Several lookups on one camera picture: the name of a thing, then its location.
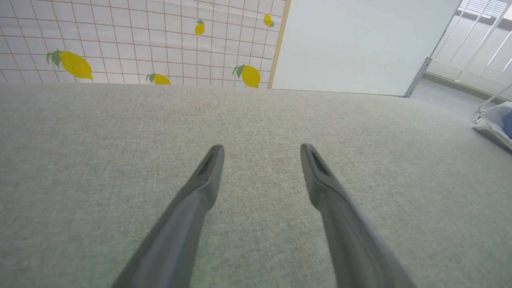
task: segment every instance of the lemon patterned fabric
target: lemon patterned fabric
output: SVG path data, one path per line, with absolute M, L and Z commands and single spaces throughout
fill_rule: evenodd
M 267 88 L 286 0 L 1 0 L 0 83 Z

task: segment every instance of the baseboard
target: baseboard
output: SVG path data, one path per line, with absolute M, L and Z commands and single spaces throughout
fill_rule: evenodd
M 489 93 L 487 93 L 485 91 L 482 91 L 482 90 L 470 87 L 468 85 L 464 85 L 462 83 L 457 83 L 457 82 L 455 82 L 455 81 L 453 81 L 451 79 L 444 78 L 444 77 L 441 77 L 441 76 L 438 76 L 438 75 L 434 75 L 434 74 L 431 74 L 429 72 L 425 72 L 425 74 L 423 75 L 423 78 L 427 79 L 427 80 L 430 80 L 432 82 L 441 84 L 443 86 L 447 86 L 447 87 L 453 88 L 455 90 L 459 90 L 461 92 L 464 92 L 464 93 L 467 93 L 469 95 L 475 96 L 475 97 L 480 98 L 482 100 L 487 100 L 487 99 L 489 99 L 489 98 L 491 98 L 493 96 L 492 94 L 489 94 Z M 494 99 L 493 102 L 497 103 L 497 104 L 501 104 L 503 102 L 507 102 L 507 100 L 498 97 L 498 98 Z

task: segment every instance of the lemon print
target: lemon print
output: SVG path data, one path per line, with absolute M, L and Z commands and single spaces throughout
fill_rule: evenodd
M 197 19 L 197 25 L 196 25 L 196 35 L 203 35 L 204 33 L 204 22 L 201 19 Z
M 167 79 L 163 75 L 155 74 L 155 73 L 148 74 L 148 75 L 146 75 L 146 80 L 148 77 L 150 78 L 151 83 L 153 83 L 153 81 L 155 81 L 155 84 L 158 84 L 158 85 L 170 85 L 169 79 Z
M 267 25 L 267 27 L 275 26 L 275 23 L 274 21 L 272 21 L 272 17 L 270 17 L 269 14 L 265 14 L 265 17 L 263 17 L 263 22 L 265 23 L 265 25 Z
M 236 66 L 233 69 L 233 74 L 235 72 L 237 73 L 239 79 L 240 75 L 242 76 L 242 80 L 244 81 L 245 85 L 249 87 L 257 88 L 258 85 L 260 84 L 260 73 L 254 67 L 245 66 L 245 64 L 241 66 Z
M 85 59 L 76 55 L 75 53 L 71 53 L 69 51 L 53 51 L 46 53 L 46 62 L 50 63 L 50 58 L 52 62 L 59 67 L 60 63 L 62 63 L 62 67 L 69 72 L 69 74 L 84 79 L 92 79 L 91 66 Z

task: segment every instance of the white board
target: white board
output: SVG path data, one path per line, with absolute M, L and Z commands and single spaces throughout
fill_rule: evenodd
M 460 0 L 292 0 L 272 88 L 404 96 Z

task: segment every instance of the blue cloth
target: blue cloth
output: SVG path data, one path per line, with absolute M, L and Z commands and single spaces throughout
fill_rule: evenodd
M 512 112 L 503 117 L 503 122 L 505 123 L 505 125 L 503 125 L 503 131 L 512 139 Z

